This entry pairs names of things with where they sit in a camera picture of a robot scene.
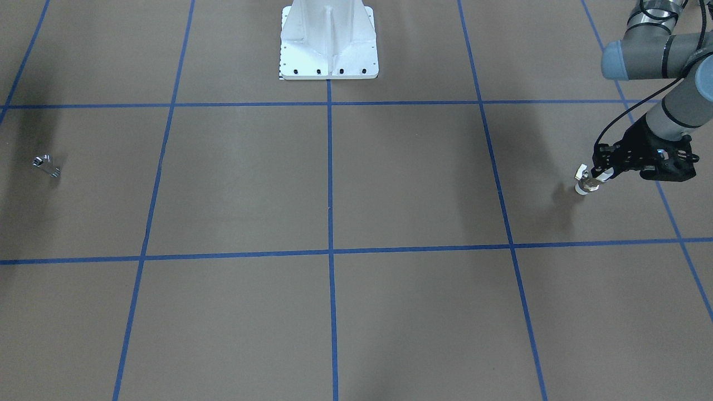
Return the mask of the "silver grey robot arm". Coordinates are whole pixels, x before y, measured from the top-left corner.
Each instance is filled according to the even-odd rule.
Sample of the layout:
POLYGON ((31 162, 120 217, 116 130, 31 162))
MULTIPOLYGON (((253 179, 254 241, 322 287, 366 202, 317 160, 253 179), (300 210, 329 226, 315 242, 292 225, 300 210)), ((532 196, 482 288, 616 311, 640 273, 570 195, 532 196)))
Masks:
POLYGON ((699 33, 675 34, 685 1, 639 1, 619 41, 603 50, 601 71, 610 80, 668 79, 655 105, 614 144, 597 139, 593 167, 581 167, 581 183, 605 183, 626 171, 645 180, 682 182, 695 177, 700 160, 691 134, 711 121, 711 2, 699 3, 699 33))

